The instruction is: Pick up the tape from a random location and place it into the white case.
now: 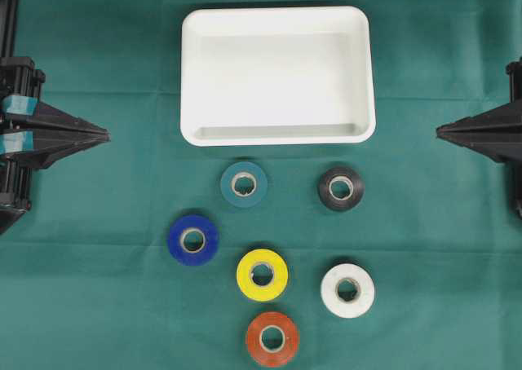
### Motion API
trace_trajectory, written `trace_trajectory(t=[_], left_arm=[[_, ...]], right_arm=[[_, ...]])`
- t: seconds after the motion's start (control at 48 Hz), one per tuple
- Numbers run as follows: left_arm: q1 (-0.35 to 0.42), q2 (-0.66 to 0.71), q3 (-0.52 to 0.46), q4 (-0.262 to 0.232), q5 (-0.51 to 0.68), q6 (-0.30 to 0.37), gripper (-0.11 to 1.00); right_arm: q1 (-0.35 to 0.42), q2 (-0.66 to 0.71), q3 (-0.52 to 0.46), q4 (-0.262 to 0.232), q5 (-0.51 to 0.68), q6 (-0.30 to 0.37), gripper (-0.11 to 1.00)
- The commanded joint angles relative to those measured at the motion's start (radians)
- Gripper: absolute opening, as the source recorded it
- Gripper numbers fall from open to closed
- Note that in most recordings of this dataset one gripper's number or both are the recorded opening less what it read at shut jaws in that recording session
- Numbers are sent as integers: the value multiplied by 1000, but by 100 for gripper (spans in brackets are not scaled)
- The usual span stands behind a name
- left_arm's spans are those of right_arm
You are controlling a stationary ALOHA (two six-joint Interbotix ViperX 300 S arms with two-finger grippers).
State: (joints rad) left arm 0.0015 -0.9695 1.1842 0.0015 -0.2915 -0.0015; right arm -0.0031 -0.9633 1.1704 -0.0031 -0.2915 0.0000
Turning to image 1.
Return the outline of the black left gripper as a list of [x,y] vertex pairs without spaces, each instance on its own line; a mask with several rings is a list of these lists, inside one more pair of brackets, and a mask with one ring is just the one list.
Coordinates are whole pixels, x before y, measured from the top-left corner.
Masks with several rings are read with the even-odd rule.
[[35,68],[31,58],[1,58],[2,209],[31,209],[31,169],[47,169],[60,159],[110,141],[106,129],[39,100],[45,81],[45,73]]

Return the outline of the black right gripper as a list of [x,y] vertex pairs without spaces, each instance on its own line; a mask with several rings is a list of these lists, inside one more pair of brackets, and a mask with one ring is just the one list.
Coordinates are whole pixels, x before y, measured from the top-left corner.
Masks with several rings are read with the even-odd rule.
[[439,139],[468,148],[495,162],[511,164],[513,206],[521,218],[521,135],[520,134],[446,134],[456,132],[506,131],[521,127],[521,59],[506,67],[510,85],[510,103],[473,117],[442,125],[436,129]]

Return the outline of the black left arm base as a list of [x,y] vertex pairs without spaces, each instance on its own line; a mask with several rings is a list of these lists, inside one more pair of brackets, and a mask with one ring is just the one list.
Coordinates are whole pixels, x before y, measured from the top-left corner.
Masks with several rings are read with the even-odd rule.
[[11,228],[26,212],[26,209],[2,206],[0,209],[0,235]]

